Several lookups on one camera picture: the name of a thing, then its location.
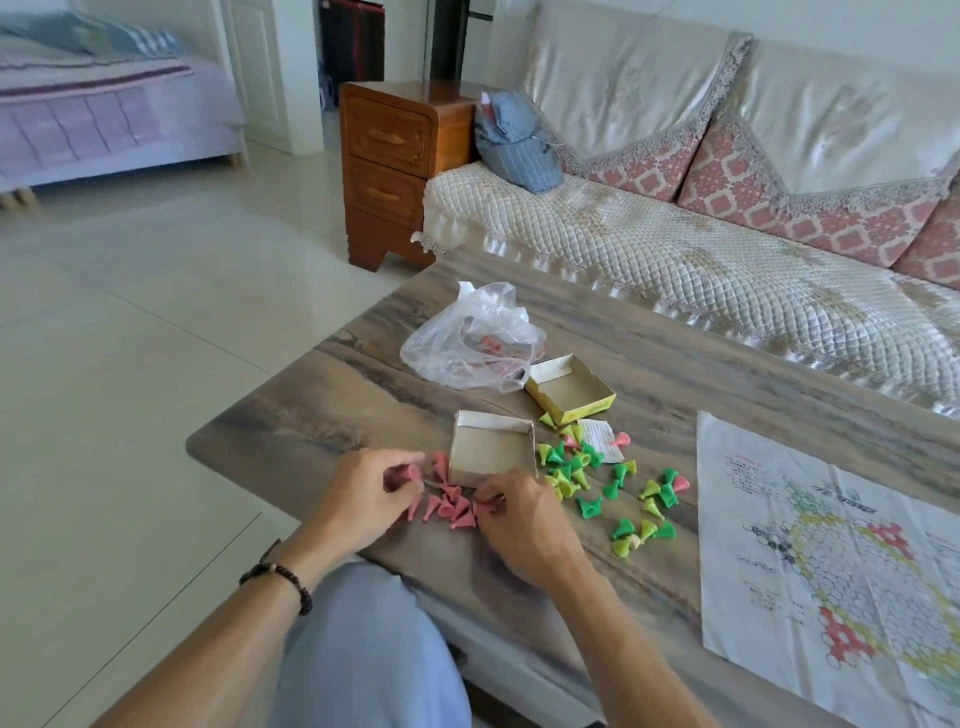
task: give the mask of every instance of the person's left hand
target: person's left hand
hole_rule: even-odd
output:
[[[422,459],[422,452],[399,449],[361,449],[342,455],[313,512],[277,547],[276,562],[301,581],[313,581],[314,574],[319,581],[333,563],[372,544],[423,493],[422,480],[409,480],[388,493],[384,473]]]

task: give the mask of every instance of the plastic bag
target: plastic bag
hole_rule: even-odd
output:
[[[522,389],[530,365],[546,352],[546,334],[516,307],[510,283],[474,288],[460,281],[460,296],[411,334],[400,348],[403,363],[424,379],[453,389]]]

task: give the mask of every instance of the sofa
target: sofa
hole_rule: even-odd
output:
[[[521,90],[564,183],[426,186],[473,245],[960,419],[960,85],[551,0]]]

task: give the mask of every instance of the drawer handle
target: drawer handle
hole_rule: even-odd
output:
[[[394,144],[397,147],[403,146],[404,144],[402,136],[397,136],[394,133],[381,132],[379,129],[367,129],[367,136],[372,136],[377,141],[382,141],[385,144]]]
[[[367,194],[373,197],[375,200],[383,200],[385,203],[398,203],[400,201],[399,195],[395,195],[391,192],[383,192],[376,187],[367,187]]]

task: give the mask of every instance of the wooden table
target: wooden table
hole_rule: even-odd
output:
[[[635,498],[606,502],[603,517],[591,521],[565,503],[594,563],[636,618],[660,636],[693,690],[726,725],[738,728],[848,725],[701,645],[697,412],[955,513],[960,423],[520,264],[458,249],[192,435],[189,452],[302,517],[345,450],[448,449],[460,409],[536,419],[540,409],[523,392],[456,392],[420,379],[400,362],[407,336],[456,298],[460,279],[515,284],[518,301],[546,331],[549,352],[576,352],[617,392],[606,416],[614,430],[633,437],[627,454],[639,472],[628,482],[629,494],[666,467],[694,483],[670,511],[677,541],[654,543],[628,561],[612,555],[609,534],[621,517],[638,516]],[[545,428],[538,435],[556,442]],[[478,533],[451,532],[436,519],[402,521],[364,555],[521,645],[530,666],[592,699],[581,659],[553,607],[512,577]]]

